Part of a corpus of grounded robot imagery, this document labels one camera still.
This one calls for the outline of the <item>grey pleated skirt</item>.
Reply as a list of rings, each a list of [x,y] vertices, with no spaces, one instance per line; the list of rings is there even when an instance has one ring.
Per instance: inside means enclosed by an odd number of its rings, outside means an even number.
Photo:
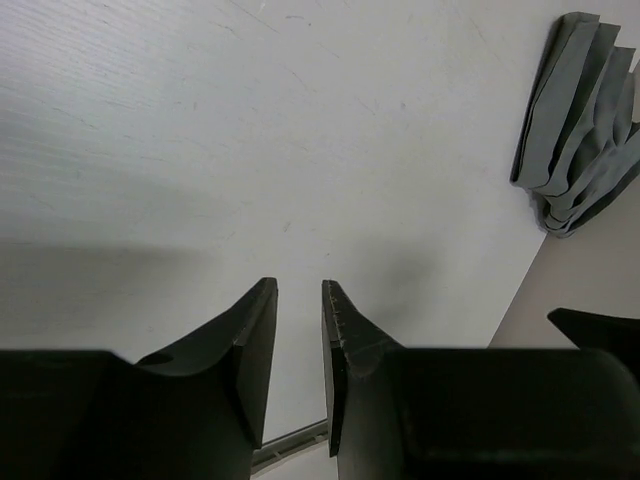
[[[607,208],[639,176],[637,62],[620,28],[572,12],[554,24],[532,87],[511,172],[537,222],[557,238]]]

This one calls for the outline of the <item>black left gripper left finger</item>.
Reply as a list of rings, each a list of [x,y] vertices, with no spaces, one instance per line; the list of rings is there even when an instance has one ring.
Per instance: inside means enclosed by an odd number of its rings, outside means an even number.
[[[1,354],[5,479],[247,479],[263,442],[278,288],[137,362],[104,350]]]

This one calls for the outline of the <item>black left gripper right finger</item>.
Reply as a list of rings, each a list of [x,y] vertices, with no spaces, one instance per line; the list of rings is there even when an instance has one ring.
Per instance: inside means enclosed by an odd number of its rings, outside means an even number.
[[[639,388],[594,350],[405,347],[322,284],[342,479],[635,479]]]

